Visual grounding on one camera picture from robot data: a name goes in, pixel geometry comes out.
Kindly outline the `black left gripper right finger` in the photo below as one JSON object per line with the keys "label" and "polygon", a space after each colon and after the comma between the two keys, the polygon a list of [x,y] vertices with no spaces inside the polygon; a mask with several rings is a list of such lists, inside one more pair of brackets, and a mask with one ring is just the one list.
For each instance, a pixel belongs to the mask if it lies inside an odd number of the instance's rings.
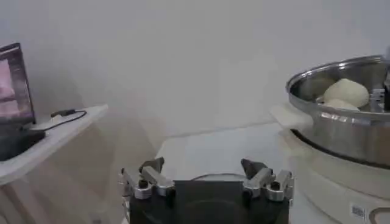
{"label": "black left gripper right finger", "polygon": [[265,194],[270,201],[293,201],[294,177],[292,172],[281,170],[277,175],[261,162],[242,159],[241,166],[246,174],[243,181],[243,200],[252,201]]}

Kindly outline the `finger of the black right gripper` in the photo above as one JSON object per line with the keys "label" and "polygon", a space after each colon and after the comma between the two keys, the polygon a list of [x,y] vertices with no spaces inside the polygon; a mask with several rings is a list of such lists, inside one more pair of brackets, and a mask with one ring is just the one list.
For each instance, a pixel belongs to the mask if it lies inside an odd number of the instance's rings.
{"label": "finger of the black right gripper", "polygon": [[389,112],[389,70],[386,71],[382,86],[372,89],[370,99],[384,111]]}

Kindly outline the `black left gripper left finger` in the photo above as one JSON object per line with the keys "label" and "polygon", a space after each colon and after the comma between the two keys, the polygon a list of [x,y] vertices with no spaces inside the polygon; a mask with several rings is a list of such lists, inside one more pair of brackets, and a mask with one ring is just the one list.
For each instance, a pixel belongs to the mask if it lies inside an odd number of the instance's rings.
{"label": "black left gripper left finger", "polygon": [[164,157],[145,161],[138,168],[137,173],[127,168],[122,168],[122,196],[125,198],[134,197],[137,200],[147,200],[151,198],[153,190],[155,190],[159,196],[166,199],[174,197],[176,195],[175,182],[161,174],[164,163]]}

